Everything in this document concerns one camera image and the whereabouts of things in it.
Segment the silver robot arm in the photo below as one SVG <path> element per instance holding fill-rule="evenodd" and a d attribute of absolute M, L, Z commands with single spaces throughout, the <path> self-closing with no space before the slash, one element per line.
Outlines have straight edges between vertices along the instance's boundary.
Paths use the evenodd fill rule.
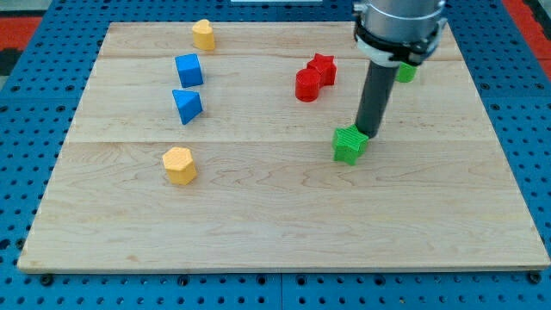
<path fill-rule="evenodd" d="M 419 66 L 437 49 L 447 24 L 445 0 L 362 0 L 354 3 L 358 49 L 375 64 Z"/>

